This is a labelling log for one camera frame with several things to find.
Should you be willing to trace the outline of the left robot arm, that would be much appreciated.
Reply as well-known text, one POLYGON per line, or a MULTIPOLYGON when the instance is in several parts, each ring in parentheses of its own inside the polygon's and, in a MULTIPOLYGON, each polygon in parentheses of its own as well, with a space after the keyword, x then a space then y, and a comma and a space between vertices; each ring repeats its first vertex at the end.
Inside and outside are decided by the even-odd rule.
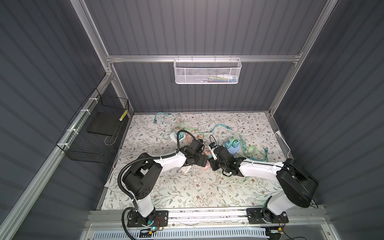
POLYGON ((202 139, 194 139, 188 146, 178 147, 175 153, 154 157, 141 154, 125 165, 118 175, 119 189, 133 201, 135 211, 143 219, 153 217, 155 207, 150 194, 161 173, 175 168, 194 165, 204 159, 202 139))

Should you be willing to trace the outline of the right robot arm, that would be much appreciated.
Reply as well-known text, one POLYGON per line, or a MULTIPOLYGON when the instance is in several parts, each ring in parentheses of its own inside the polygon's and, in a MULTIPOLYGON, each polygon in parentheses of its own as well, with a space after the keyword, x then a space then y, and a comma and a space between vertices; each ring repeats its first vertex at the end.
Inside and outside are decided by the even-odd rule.
POLYGON ((284 162, 267 163, 251 161, 244 157, 234 157, 224 146, 210 144, 211 166, 213 170, 222 169, 226 177, 256 177, 279 183, 282 190, 270 196, 259 216, 271 223, 280 219, 286 210, 298 206, 308 208, 312 205, 318 180, 293 159, 284 162))

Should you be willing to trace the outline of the pink power strip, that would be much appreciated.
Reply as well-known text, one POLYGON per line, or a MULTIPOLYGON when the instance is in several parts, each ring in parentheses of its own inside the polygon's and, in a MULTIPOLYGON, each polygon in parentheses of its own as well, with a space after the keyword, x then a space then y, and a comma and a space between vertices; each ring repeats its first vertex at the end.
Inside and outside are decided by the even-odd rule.
POLYGON ((209 159, 213 157, 210 150, 204 150, 204 155, 207 161, 209 161, 209 159))

